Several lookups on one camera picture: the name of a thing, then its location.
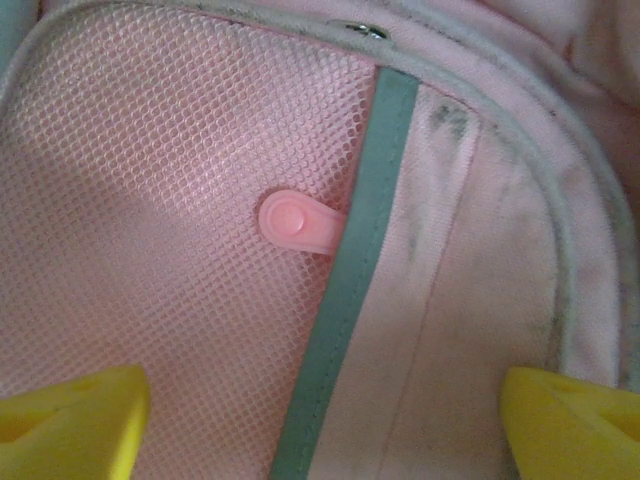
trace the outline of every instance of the seam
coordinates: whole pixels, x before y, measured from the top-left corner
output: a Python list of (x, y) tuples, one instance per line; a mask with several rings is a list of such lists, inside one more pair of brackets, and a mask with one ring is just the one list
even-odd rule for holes
[(420, 345), (420, 342), (422, 341), (422, 339), (424, 338), (425, 332), (427, 330), (428, 324), (427, 324), (427, 317), (429, 316), (429, 305), (431, 304), (431, 299), (433, 298), (435, 289), (436, 289), (436, 282), (438, 277), (440, 276), (440, 271), (442, 270), (442, 265), (444, 263), (444, 258), (447, 254), (447, 250), (450, 247), (451, 244), (451, 237), (453, 236), (453, 229), (455, 227), (456, 224), (456, 220), (458, 219), (458, 215), (460, 214), (460, 205), (462, 204), (462, 200), (465, 197), (465, 192), (467, 189), (467, 185), (469, 184), (469, 178), (471, 176), (471, 169), (473, 168), (473, 165), (475, 164), (475, 159), (477, 156), (477, 152), (478, 152), (478, 144), (480, 143), (480, 137), (482, 136), (482, 131), (481, 128), (478, 129), (478, 133), (476, 134), (476, 138), (474, 140), (474, 146), (473, 146), (473, 150), (471, 152), (471, 159), (469, 162), (469, 168), (467, 170), (467, 175), (464, 179), (463, 185), (462, 185), (462, 190), (460, 193), (460, 197), (458, 198), (458, 202), (456, 204), (456, 210), (455, 213), (453, 214), (453, 217), (451, 219), (451, 227), (449, 228), (449, 232), (447, 232), (447, 239), (445, 240), (444, 243), (444, 247), (442, 248), (442, 254), (440, 255), (440, 258), (438, 260), (438, 267), (436, 268), (436, 273), (433, 276), (433, 282), (431, 283), (431, 288), (429, 289), (429, 296), (427, 297), (427, 301), (425, 302), (425, 312), (424, 312), (424, 316), (422, 317), (422, 321), (421, 321), (421, 326), (420, 326), (420, 333), (418, 334), (418, 341), (415, 343), (414, 348), (413, 348), (413, 355), (412, 355), (412, 360), (411, 360), (411, 366), (409, 367), (409, 371), (407, 372), (407, 375), (405, 377), (405, 380), (402, 384), (402, 390), (400, 393), (400, 398), (398, 399), (398, 408), (396, 408), (396, 411), (393, 414), (393, 420), (391, 421), (391, 427), (389, 428), (389, 433), (386, 436), (385, 442), (384, 442), (384, 447), (382, 449), (382, 454), (380, 455), (380, 458), (378, 459), (378, 469), (376, 472), (376, 476), (375, 478), (380, 478), (381, 472), (382, 472), (382, 468), (384, 465), (384, 459), (387, 455), (387, 452), (389, 450), (389, 446), (391, 444), (391, 437), (393, 435), (393, 432), (396, 428), (396, 424), (398, 423), (398, 417), (400, 415), (400, 409), (404, 400), (404, 397), (406, 396), (407, 393), (407, 389), (408, 389), (408, 385), (409, 385), (409, 378), (412, 376), (413, 371), (415, 370), (415, 360), (416, 360), (416, 356), (418, 354), (418, 346)]
[[(393, 137), (393, 147), (391, 149), (390, 155), (389, 155), (389, 160), (387, 162), (388, 165), (391, 165), (394, 161), (394, 158), (396, 156), (396, 154), (398, 153), (398, 149), (400, 147), (399, 145), (399, 139), (400, 139), (400, 118), (402, 116), (402, 114), (404, 113), (405, 110), (405, 106), (407, 103), (407, 99), (409, 97), (409, 90), (405, 89), (404, 95), (402, 96), (402, 99), (400, 101), (400, 105), (401, 108), (398, 109), (398, 113), (396, 115), (395, 118), (395, 123), (396, 123), (396, 129), (394, 132), (394, 137)], [(382, 213), (383, 213), (383, 209), (384, 206), (387, 203), (387, 197), (389, 195), (389, 186), (390, 186), (390, 182), (391, 182), (391, 178), (389, 176), (386, 176), (384, 179), (384, 187), (382, 190), (382, 195), (381, 198), (378, 202), (378, 208), (377, 208), (377, 212), (376, 212), (376, 220), (373, 226), (373, 235), (371, 237), (371, 241), (369, 242), (369, 245), (367, 246), (367, 253), (365, 254), (364, 257), (364, 261), (363, 261), (363, 265), (362, 268), (360, 269), (360, 274), (358, 276), (358, 282), (356, 283), (356, 286), (354, 287), (353, 291), (351, 292), (351, 306), (348, 312), (348, 315), (344, 315), (343, 318), (340, 321), (340, 330), (338, 331), (338, 337), (336, 338), (336, 343), (333, 346), (333, 350), (329, 356), (329, 364), (327, 365), (327, 369), (325, 371), (325, 375), (324, 375), (324, 379), (322, 382), (322, 386), (320, 387), (320, 391), (318, 393), (318, 400), (316, 402), (316, 407), (314, 409), (314, 413), (313, 416), (311, 417), (311, 422), (309, 423), (309, 425), (307, 426), (307, 432), (305, 435), (305, 439), (304, 439), (304, 443), (302, 444), (302, 450), (300, 453), (300, 461), (298, 462), (298, 468), (296, 470), (296, 474), (298, 476), (300, 476), (302, 474), (302, 469), (304, 468), (304, 463), (305, 460), (308, 458), (308, 452), (309, 452), (309, 442), (311, 440), (311, 435), (313, 434), (313, 432), (316, 430), (317, 428), (317, 421), (318, 421), (318, 416), (320, 414), (320, 410), (321, 410), (321, 403), (322, 403), (322, 394), (327, 390), (327, 388), (329, 387), (329, 383), (330, 383), (330, 372), (331, 372), (331, 367), (333, 366), (333, 363), (336, 359), (337, 353), (338, 353), (338, 348), (340, 347), (340, 344), (343, 340), (343, 337), (345, 335), (345, 329), (348, 325), (348, 321), (350, 318), (352, 318), (352, 313), (353, 310), (356, 308), (356, 305), (353, 303), (353, 300), (356, 298), (358, 291), (362, 288), (362, 282), (364, 280), (364, 274), (365, 274), (365, 269), (366, 266), (369, 264), (369, 262), (371, 261), (371, 253), (372, 253), (372, 248), (374, 243), (376, 243), (376, 240), (378, 239), (379, 235), (380, 235), (380, 220), (382, 218)]]

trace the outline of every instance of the dirty stain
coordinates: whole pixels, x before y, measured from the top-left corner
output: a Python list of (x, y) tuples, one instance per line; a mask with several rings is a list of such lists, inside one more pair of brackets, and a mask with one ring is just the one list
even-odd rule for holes
[(460, 141), (467, 131), (469, 115), (460, 107), (443, 104), (431, 115), (430, 123), (434, 130), (449, 125), (453, 137)]

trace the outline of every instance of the gray edge trim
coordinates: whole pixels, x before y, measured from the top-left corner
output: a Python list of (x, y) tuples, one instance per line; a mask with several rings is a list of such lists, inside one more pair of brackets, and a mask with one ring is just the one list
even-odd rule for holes
[(378, 74), (347, 226), (284, 423), (271, 478), (306, 478), (351, 334), (378, 263), (420, 81)]

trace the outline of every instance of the yellow plastic object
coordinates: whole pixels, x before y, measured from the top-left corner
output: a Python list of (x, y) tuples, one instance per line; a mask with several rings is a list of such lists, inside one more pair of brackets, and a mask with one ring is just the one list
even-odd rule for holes
[(640, 395), (513, 368), (500, 409), (523, 480), (640, 479)]
[(0, 400), (0, 478), (128, 479), (149, 402), (138, 366)]

